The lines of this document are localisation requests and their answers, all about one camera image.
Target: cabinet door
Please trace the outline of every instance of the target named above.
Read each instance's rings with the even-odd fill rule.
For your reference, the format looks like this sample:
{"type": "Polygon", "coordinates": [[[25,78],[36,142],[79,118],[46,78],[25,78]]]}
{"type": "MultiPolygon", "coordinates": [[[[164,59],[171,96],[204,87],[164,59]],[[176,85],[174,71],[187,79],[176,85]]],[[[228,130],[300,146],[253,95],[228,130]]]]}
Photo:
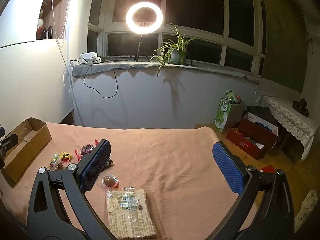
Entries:
{"type": "Polygon", "coordinates": [[[36,40],[43,0],[10,0],[0,16],[0,48],[36,40]]]}

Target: lace tablecloth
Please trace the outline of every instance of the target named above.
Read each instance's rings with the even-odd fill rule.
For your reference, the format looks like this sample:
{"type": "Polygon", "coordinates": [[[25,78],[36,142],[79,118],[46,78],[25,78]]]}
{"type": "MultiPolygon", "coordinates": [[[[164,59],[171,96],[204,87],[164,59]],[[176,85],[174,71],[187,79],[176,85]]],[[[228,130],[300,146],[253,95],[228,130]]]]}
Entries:
{"type": "Polygon", "coordinates": [[[319,123],[298,113],[292,108],[292,101],[286,99],[262,96],[258,105],[269,107],[274,118],[301,141],[304,148],[301,160],[304,161],[309,154],[319,123]]]}

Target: white lace cloth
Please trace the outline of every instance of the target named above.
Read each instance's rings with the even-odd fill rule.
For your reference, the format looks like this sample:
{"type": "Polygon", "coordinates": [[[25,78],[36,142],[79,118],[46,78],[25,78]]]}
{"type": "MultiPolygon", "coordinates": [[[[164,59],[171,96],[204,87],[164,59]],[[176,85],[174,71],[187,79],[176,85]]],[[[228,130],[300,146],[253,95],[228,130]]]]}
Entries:
{"type": "Polygon", "coordinates": [[[269,107],[274,118],[301,141],[304,148],[301,160],[304,161],[309,154],[319,123],[298,113],[292,108],[292,101],[286,99],[262,96],[258,105],[269,107]]]}

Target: window sill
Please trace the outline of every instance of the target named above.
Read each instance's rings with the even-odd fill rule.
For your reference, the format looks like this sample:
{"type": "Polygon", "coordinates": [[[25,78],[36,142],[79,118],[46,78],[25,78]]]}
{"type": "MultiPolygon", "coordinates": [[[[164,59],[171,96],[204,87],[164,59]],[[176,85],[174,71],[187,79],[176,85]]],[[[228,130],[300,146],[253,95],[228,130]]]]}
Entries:
{"type": "MultiPolygon", "coordinates": [[[[84,77],[89,66],[90,64],[81,64],[81,65],[74,66],[72,70],[72,76],[75,78],[84,77]]],[[[120,61],[120,62],[114,62],[112,66],[114,70],[126,70],[131,68],[146,69],[146,68],[158,68],[160,66],[160,63],[156,61],[151,61],[151,62],[120,61]]],[[[112,66],[111,66],[111,62],[93,64],[92,68],[90,68],[89,71],[87,72],[86,77],[110,71],[112,70],[112,66]]],[[[206,73],[215,73],[215,74],[220,74],[225,76],[245,78],[249,82],[253,82],[255,84],[259,84],[260,82],[260,77],[254,76],[250,72],[237,70],[231,67],[223,67],[219,65],[208,64],[208,63],[194,62],[192,66],[166,64],[165,68],[168,68],[168,67],[176,67],[176,68],[182,68],[185,70],[195,70],[195,71],[201,71],[206,73]]]]}

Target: blue gripper pad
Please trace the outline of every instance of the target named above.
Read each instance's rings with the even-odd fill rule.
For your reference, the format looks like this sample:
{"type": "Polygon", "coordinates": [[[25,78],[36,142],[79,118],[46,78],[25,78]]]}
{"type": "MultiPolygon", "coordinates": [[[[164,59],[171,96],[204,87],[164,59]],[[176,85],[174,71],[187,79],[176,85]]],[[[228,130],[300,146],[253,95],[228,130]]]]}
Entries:
{"type": "Polygon", "coordinates": [[[232,192],[241,195],[244,190],[243,176],[220,143],[213,145],[212,155],[232,192]]]}
{"type": "Polygon", "coordinates": [[[103,140],[103,142],[100,141],[100,143],[94,148],[92,153],[86,154],[79,162],[79,167],[82,165],[81,162],[85,163],[85,166],[79,174],[79,188],[82,193],[92,189],[100,172],[110,158],[110,153],[110,143],[107,140],[103,140]]]}

